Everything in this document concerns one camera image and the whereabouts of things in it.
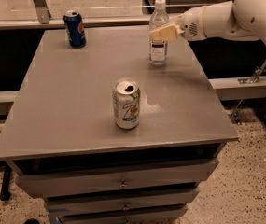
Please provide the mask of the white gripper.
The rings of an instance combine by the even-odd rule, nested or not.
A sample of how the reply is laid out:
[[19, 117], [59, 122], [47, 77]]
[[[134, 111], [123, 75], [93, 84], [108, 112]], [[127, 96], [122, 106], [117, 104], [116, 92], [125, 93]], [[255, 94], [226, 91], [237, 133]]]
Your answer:
[[204, 7], [194, 7], [182, 14], [180, 26], [175, 23], [149, 25], [148, 37], [153, 41], [175, 41], [182, 34], [188, 41], [205, 40], [203, 31]]

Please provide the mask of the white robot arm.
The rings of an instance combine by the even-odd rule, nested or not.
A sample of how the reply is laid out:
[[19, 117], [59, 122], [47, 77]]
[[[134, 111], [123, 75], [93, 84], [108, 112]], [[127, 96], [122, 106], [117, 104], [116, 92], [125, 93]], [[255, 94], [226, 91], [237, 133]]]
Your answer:
[[[192, 8], [172, 17], [149, 33], [153, 40], [172, 41], [183, 36], [188, 41], [220, 37], [228, 40], [256, 38], [266, 47], [266, 0], [234, 0]], [[266, 161], [238, 154], [227, 157], [222, 168], [224, 184], [236, 192], [230, 201], [229, 220], [215, 224], [266, 224], [265, 203], [254, 198], [254, 188], [266, 185]]]

